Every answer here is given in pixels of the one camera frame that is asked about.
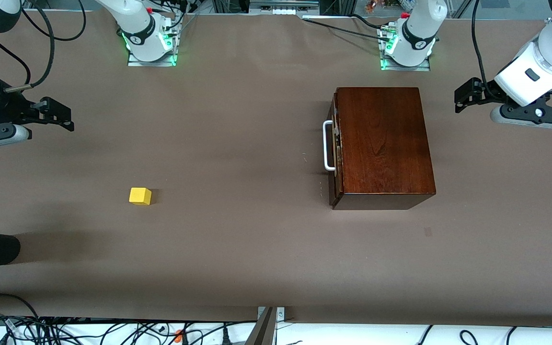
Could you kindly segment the yellow cube block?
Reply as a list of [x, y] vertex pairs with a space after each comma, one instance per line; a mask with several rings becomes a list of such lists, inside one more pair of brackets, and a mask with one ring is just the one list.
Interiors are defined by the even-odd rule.
[[152, 202], [152, 191], [145, 187], [132, 187], [128, 201], [133, 205], [149, 206]]

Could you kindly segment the wooden drawer with white handle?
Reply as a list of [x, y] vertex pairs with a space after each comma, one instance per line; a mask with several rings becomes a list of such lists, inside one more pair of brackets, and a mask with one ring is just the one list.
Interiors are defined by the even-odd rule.
[[329, 205], [335, 209], [343, 195], [343, 172], [337, 94], [333, 94], [328, 117], [322, 124], [323, 165], [328, 172]]

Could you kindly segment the dark brown wooden cabinet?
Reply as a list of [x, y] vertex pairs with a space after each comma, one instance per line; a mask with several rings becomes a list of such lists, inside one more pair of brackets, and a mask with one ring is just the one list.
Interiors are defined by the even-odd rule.
[[334, 210], [408, 210], [436, 192], [420, 90], [340, 87], [343, 195]]

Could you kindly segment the grey power strip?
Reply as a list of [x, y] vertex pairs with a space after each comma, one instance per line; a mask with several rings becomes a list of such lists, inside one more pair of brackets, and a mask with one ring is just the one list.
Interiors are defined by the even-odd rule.
[[249, 0], [249, 14], [320, 15], [319, 0]]

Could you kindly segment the dark angled metal bar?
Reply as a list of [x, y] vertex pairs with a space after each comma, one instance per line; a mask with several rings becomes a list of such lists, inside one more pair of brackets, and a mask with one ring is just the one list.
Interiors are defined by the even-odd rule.
[[274, 345], [280, 315], [278, 307], [260, 307], [258, 321], [244, 345]]

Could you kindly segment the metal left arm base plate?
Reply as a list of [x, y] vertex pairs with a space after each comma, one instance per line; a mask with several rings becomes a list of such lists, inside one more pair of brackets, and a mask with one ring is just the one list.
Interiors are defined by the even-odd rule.
[[380, 38], [378, 44], [381, 70], [430, 71], [429, 56], [432, 53], [434, 41], [428, 48], [421, 50], [403, 49], [403, 46], [410, 44], [404, 39], [399, 39], [393, 24], [394, 22], [377, 29], [377, 35]]

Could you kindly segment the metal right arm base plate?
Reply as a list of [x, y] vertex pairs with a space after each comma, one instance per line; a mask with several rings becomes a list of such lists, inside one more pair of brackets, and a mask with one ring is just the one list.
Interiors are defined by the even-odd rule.
[[144, 33], [129, 34], [123, 31], [129, 51], [129, 66], [169, 67], [177, 64], [181, 24], [157, 13], [151, 15], [153, 23]]

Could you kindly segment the silver metal bracket plate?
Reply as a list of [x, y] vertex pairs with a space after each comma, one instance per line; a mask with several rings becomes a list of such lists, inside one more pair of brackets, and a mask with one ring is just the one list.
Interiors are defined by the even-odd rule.
[[[263, 312], [267, 307], [258, 307], [258, 317], [257, 319], [260, 319], [262, 317]], [[276, 323], [279, 322], [285, 322], [286, 315], [285, 315], [285, 308], [284, 307], [273, 307], [274, 315], [276, 315]]]

